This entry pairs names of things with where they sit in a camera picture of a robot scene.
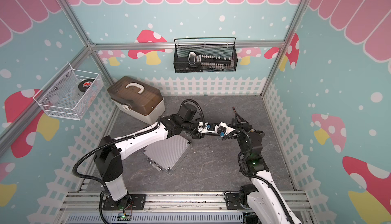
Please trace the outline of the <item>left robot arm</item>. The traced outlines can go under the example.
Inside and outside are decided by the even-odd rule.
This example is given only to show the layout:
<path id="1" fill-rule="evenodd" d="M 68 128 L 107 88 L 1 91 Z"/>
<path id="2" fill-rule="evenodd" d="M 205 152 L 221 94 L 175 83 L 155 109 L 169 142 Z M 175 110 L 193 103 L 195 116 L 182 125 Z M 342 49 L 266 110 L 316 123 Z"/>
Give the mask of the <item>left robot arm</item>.
<path id="1" fill-rule="evenodd" d="M 118 137 L 103 143 L 98 148 L 81 157 L 74 165 L 72 174 L 78 178 L 90 179 L 102 184 L 113 201 L 124 198 L 130 199 L 123 180 L 122 161 L 134 152 L 158 141 L 188 132 L 191 136 L 198 136 L 203 129 L 208 129 L 204 113 L 200 105 L 192 99 L 181 103 L 177 113 L 159 117 L 151 126 L 127 136 Z M 78 172 L 78 167 L 89 157 L 95 155 L 96 165 L 101 169 L 101 178 Z"/>

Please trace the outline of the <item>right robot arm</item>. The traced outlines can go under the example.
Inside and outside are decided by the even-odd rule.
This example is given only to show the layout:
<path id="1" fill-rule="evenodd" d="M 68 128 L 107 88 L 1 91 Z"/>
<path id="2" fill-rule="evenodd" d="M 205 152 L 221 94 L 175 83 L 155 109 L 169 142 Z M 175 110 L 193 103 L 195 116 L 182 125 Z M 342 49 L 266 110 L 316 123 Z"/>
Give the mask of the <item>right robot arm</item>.
<path id="1" fill-rule="evenodd" d="M 300 224 L 300 219 L 287 205 L 278 190 L 269 167 L 262 156 L 262 139 L 265 133 L 255 130 L 241 116 L 235 115 L 223 140 L 236 139 L 240 152 L 237 160 L 240 173 L 249 178 L 251 184 L 239 191 L 241 206 L 253 211 L 261 224 Z"/>

